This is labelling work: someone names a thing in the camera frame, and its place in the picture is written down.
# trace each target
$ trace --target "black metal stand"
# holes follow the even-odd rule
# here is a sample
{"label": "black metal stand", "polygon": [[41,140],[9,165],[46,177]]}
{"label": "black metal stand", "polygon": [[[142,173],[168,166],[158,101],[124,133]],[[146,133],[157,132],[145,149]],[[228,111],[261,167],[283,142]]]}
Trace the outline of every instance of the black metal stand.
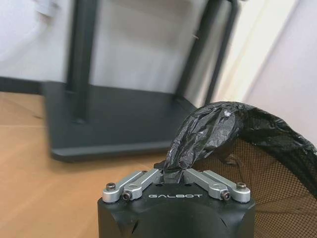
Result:
{"label": "black metal stand", "polygon": [[[188,57],[177,92],[167,94],[89,85],[98,0],[76,0],[67,83],[43,84],[52,156],[72,162],[96,156],[167,151],[182,121],[196,109],[183,97],[183,91],[222,1],[208,2],[197,33],[199,39]],[[236,1],[231,0],[216,76],[238,9]]]}

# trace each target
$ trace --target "black metal pole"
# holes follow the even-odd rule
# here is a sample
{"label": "black metal pole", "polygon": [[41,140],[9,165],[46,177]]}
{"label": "black metal pole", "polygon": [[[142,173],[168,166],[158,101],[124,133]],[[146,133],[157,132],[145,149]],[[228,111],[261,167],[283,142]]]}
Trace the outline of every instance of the black metal pole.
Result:
{"label": "black metal pole", "polygon": [[238,10],[239,10],[238,0],[229,0],[229,1],[231,2],[231,12],[230,12],[230,16],[229,16],[229,19],[227,21],[225,32],[224,32],[224,35],[222,38],[222,43],[221,43],[221,47],[219,50],[218,59],[217,59],[217,62],[216,62],[216,65],[214,67],[214,71],[213,71],[213,74],[211,77],[211,82],[210,82],[208,93],[206,96],[205,105],[209,104],[211,102],[211,97],[213,95],[214,88],[215,88],[215,85],[216,85],[217,80],[218,80],[218,76],[219,76],[219,73],[221,70],[222,62],[223,62],[223,59],[225,58],[227,46],[228,46],[228,43],[230,40],[230,36],[232,33],[234,22],[235,22],[235,19],[236,19]]}
{"label": "black metal pole", "polygon": [[71,27],[71,38],[69,43],[69,56],[68,56],[68,71],[67,71],[67,78],[66,78],[66,91],[73,92],[73,85],[74,85],[74,57],[75,57],[75,42],[76,42],[76,29],[77,29],[77,18],[78,18],[78,9],[80,6],[80,1],[74,1],[73,7],[73,20],[72,20],[72,27]]}
{"label": "black metal pole", "polygon": [[72,95],[73,119],[87,119],[89,76],[98,0],[76,0],[68,88]]}
{"label": "black metal pole", "polygon": [[195,41],[193,43],[192,49],[187,58],[184,71],[182,72],[178,87],[176,89],[177,96],[183,96],[190,79],[199,62],[199,58],[205,48],[205,44],[208,40],[211,26],[216,18],[223,0],[209,0],[206,4],[204,13],[202,15],[198,31],[195,35]]}

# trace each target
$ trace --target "white wall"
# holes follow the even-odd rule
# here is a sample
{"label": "white wall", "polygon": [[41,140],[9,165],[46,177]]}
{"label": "white wall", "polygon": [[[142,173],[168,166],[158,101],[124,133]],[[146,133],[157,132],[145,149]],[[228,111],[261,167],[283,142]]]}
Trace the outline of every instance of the white wall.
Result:
{"label": "white wall", "polygon": [[[0,76],[65,80],[73,0],[56,1],[59,9],[48,28],[15,57],[0,60]],[[91,83],[174,92],[206,2],[100,0]],[[212,38],[186,95],[196,106],[206,95],[228,6],[226,2],[212,27]],[[6,48],[32,29],[38,15],[34,0],[1,0],[0,13],[1,59]]]}
{"label": "white wall", "polygon": [[245,100],[263,63],[300,0],[241,2],[240,16],[213,101]]}
{"label": "white wall", "polygon": [[[63,80],[71,2],[59,1],[60,9],[46,31],[9,60],[0,60],[0,76]],[[37,22],[35,1],[0,0],[0,56],[6,49],[15,47]]]}
{"label": "white wall", "polygon": [[300,0],[246,99],[317,145],[317,1]]}

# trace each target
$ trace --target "black plastic bag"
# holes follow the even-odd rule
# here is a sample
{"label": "black plastic bag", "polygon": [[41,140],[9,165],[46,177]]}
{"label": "black plastic bag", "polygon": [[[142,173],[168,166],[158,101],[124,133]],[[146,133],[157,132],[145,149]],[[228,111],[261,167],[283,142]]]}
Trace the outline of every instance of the black plastic bag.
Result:
{"label": "black plastic bag", "polygon": [[163,163],[165,182],[179,183],[183,170],[210,155],[225,162],[237,139],[273,156],[317,198],[316,148],[282,119],[235,102],[209,104],[185,119]]}

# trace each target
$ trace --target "mesh basket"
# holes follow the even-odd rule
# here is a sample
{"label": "mesh basket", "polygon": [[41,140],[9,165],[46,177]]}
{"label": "mesh basket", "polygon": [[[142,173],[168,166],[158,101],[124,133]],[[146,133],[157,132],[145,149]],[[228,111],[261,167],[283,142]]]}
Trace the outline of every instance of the mesh basket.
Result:
{"label": "mesh basket", "polygon": [[194,169],[244,182],[256,201],[255,238],[317,238],[317,200],[292,171],[241,139],[224,160],[216,155]]}

